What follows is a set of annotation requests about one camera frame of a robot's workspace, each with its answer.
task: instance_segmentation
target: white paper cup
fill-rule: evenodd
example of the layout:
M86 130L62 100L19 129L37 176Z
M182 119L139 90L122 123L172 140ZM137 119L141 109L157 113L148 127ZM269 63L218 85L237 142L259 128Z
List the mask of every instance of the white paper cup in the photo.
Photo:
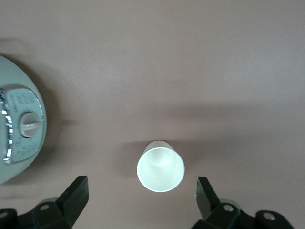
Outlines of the white paper cup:
M167 192L177 187L184 176L180 155L166 142L151 142L141 156L137 174L140 182L154 192Z

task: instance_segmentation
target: screw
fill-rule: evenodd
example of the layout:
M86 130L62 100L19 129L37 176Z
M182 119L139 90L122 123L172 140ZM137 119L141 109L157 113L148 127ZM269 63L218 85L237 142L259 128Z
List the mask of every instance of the screw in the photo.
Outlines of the screw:
M40 207L40 211L44 211L44 210L47 210L49 208L49 205L43 205Z
M5 212L2 212L2 213L0 214L0 219L6 217L7 215L8 215L8 213L7 213L6 211L5 211Z
M226 211L234 211L234 208L231 205L226 204L226 205L224 205L224 210L226 210Z
M265 212L263 214L263 216L267 219L267 220L271 220L271 221L274 221L275 220L275 216L272 215L270 212Z

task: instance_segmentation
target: rice cooker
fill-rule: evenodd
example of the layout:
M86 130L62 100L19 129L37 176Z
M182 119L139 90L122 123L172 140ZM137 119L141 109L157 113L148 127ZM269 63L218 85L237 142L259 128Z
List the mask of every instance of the rice cooker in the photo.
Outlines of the rice cooker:
M25 170L46 135L46 111L30 78L0 56L0 184Z

